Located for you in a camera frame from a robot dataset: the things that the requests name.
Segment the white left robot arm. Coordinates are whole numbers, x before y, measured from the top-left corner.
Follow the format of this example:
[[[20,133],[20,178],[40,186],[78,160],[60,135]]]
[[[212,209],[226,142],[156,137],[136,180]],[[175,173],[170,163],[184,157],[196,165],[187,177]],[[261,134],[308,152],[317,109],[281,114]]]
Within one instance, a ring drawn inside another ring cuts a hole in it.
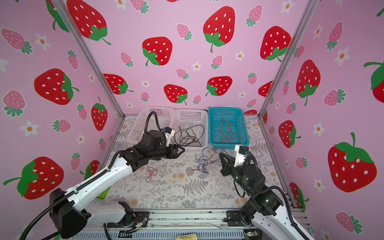
[[[108,166],[66,191],[54,190],[50,196],[50,206],[32,220],[20,239],[25,240],[46,214],[57,228],[57,232],[47,237],[48,240],[56,236],[70,239],[84,228],[108,223],[134,228],[142,226],[133,209],[124,201],[97,209],[91,209],[88,205],[107,188],[147,165],[149,161],[180,157],[185,148],[171,144],[174,134],[175,131],[170,127],[158,127],[150,131],[144,128],[142,140],[133,147],[117,151]]]

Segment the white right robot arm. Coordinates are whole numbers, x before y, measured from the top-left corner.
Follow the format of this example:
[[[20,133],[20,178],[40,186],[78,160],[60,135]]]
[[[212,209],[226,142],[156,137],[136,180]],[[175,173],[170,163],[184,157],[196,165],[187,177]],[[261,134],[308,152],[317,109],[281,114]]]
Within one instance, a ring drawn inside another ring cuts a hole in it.
[[[265,185],[255,156],[247,151],[240,155],[244,162],[236,166],[236,158],[219,154],[222,162],[221,173],[231,176],[249,196],[240,208],[243,224],[255,226],[272,240],[312,240],[311,234],[293,217],[289,201],[278,186]]]

